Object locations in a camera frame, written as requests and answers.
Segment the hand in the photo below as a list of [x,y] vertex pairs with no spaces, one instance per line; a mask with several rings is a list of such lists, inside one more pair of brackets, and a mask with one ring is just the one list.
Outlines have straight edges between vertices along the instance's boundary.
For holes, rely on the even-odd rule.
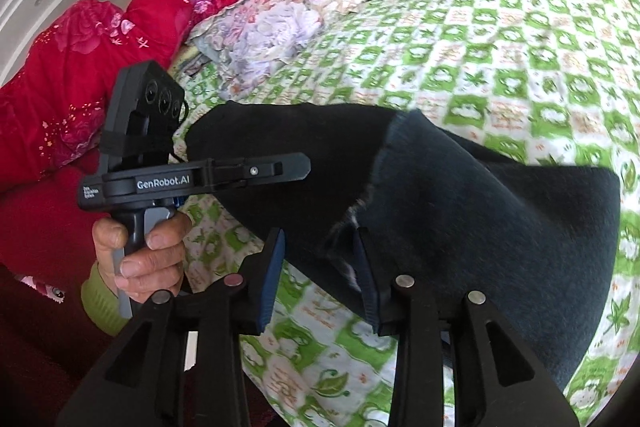
[[146,247],[127,255],[120,263],[122,275],[116,275],[112,255],[126,244],[127,229],[113,219],[99,219],[94,223],[93,234],[102,280],[114,294],[120,288],[140,303],[156,290],[167,289],[177,295],[184,277],[182,240],[191,226],[191,219],[181,212],[158,223],[146,236]]

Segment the pink fabric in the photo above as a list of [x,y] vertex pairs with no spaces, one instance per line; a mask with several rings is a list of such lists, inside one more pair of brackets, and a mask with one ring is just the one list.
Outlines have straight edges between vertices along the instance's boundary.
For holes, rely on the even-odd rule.
[[0,193],[91,149],[120,68],[150,59],[169,67],[194,24],[236,1],[132,0],[126,10],[73,4],[0,89]]

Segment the bed sheet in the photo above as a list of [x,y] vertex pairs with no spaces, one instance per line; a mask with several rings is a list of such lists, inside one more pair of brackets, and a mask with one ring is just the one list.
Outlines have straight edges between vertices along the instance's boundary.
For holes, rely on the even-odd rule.
[[[585,425],[640,351],[640,0],[369,0],[336,21],[246,103],[358,102],[420,108],[433,123],[527,164],[607,166],[620,176],[620,242],[591,347],[564,390]],[[193,108],[178,132],[221,100],[215,66],[174,73]],[[186,273],[202,290],[260,242],[212,196],[185,208]],[[285,264],[273,320],[241,342],[244,370],[291,425],[382,427],[393,339]],[[445,374],[444,424],[453,425]]]

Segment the person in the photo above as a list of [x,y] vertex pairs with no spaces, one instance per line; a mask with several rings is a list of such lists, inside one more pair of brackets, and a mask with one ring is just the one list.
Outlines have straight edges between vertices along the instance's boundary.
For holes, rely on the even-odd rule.
[[82,284],[81,299],[96,326],[115,335],[126,323],[118,314],[118,289],[140,303],[159,289],[178,294],[184,278],[183,240],[192,226],[189,216],[181,212],[158,223],[146,236],[146,247],[127,255],[120,264],[120,275],[116,275],[112,256],[126,244],[127,229],[110,217],[94,223],[96,261],[89,279]]

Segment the silver screw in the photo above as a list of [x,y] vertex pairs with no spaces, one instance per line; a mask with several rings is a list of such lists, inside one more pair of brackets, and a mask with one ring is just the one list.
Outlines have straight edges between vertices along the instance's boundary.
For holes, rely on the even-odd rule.
[[171,292],[169,290],[158,290],[151,295],[151,300],[154,304],[167,304],[171,298]]
[[225,276],[225,286],[230,286],[231,288],[235,286],[239,286],[244,282],[244,278],[239,273],[230,273]]
[[410,275],[399,275],[396,277],[396,284],[401,288],[411,288],[415,284],[415,279]]
[[471,302],[473,302],[473,304],[484,304],[484,302],[486,301],[486,296],[484,295],[484,293],[479,292],[478,290],[473,290],[472,292],[469,292],[469,295],[466,296]]

